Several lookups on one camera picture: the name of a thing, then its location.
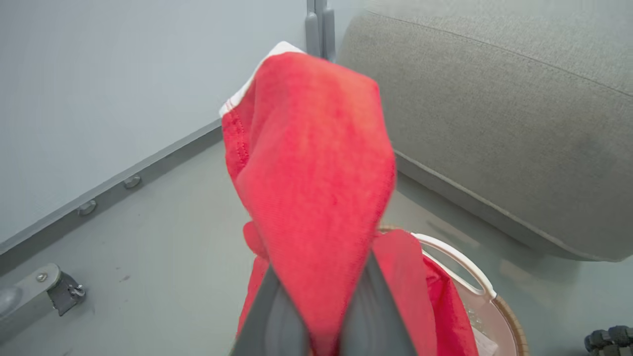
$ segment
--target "metal bolt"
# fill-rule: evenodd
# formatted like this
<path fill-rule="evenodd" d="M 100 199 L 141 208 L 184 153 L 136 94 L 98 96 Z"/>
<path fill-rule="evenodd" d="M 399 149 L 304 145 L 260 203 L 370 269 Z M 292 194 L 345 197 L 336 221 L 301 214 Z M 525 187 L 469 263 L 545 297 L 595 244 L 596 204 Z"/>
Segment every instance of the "metal bolt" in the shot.
<path fill-rule="evenodd" d="M 37 277 L 35 277 L 35 279 L 37 279 L 38 282 L 44 282 L 46 279 L 48 278 L 48 273 L 46 272 L 42 272 L 40 274 L 37 275 Z"/>
<path fill-rule="evenodd" d="M 132 189 L 139 185 L 141 182 L 141 177 L 138 174 L 133 175 L 123 181 L 123 186 L 125 189 Z"/>
<path fill-rule="evenodd" d="M 79 216 L 86 216 L 92 213 L 96 207 L 97 207 L 97 202 L 94 200 L 90 200 L 87 203 L 81 204 L 77 208 L 77 214 L 79 214 Z"/>

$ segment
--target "gray hinge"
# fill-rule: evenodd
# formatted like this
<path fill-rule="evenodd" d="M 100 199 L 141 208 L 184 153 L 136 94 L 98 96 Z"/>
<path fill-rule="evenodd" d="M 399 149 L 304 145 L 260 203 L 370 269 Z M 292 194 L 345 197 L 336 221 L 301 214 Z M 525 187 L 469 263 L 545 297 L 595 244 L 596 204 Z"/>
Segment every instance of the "gray hinge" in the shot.
<path fill-rule="evenodd" d="M 334 9 L 327 7 L 327 0 L 308 0 L 306 47 L 308 54 L 334 61 Z"/>

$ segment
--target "woven tan rim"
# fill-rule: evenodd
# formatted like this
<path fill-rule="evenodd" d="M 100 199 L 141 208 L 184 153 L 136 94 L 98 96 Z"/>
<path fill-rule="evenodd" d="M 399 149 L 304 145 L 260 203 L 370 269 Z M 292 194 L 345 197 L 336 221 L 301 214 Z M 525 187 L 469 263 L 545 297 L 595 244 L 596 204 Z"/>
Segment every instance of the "woven tan rim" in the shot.
<path fill-rule="evenodd" d="M 389 230 L 395 229 L 400 229 L 400 227 L 381 224 L 378 228 L 380 232 L 387 232 Z M 512 332 L 512 336 L 514 337 L 515 344 L 517 346 L 517 354 L 519 356 L 530 356 L 530 351 L 527 346 L 527 338 L 525 338 L 525 332 L 523 331 L 523 327 L 521 326 L 521 323 L 519 323 L 517 316 L 514 314 L 514 312 L 512 312 L 510 306 L 498 294 L 497 298 L 492 300 L 492 303 L 495 307 L 497 307 L 497 309 L 499 309 L 501 315 L 503 315 L 503 318 L 506 319 L 506 322 L 510 326 L 510 331 Z"/>

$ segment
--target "red fabric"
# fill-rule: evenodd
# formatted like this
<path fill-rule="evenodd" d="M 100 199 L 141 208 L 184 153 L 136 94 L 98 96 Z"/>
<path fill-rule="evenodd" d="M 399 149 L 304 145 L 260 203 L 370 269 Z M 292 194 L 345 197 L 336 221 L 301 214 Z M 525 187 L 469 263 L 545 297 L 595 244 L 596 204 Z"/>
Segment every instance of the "red fabric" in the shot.
<path fill-rule="evenodd" d="M 257 254 L 240 328 L 270 261 L 315 355 L 335 355 L 347 304 L 373 248 L 417 352 L 477 354 L 452 282 L 427 276 L 410 234 L 377 232 L 395 166 L 374 81 L 305 54 L 272 56 L 222 127 L 229 174 L 253 219 L 244 237 Z M 442 286 L 434 303 L 429 277 Z M 436 329 L 437 311 L 447 307 L 461 315 L 447 316 L 452 321 Z M 462 350 L 439 353 L 445 331 L 452 343 L 463 338 Z"/>

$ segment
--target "gray sofa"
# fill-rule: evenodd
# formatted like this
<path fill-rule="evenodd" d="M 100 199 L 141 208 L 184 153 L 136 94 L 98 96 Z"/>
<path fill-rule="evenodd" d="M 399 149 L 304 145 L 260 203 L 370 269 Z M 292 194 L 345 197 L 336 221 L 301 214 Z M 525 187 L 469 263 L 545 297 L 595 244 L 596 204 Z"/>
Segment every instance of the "gray sofa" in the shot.
<path fill-rule="evenodd" d="M 337 57 L 378 82 L 398 169 L 537 250 L 632 255 L 630 1 L 557 20 L 420 3 L 372 1 Z"/>

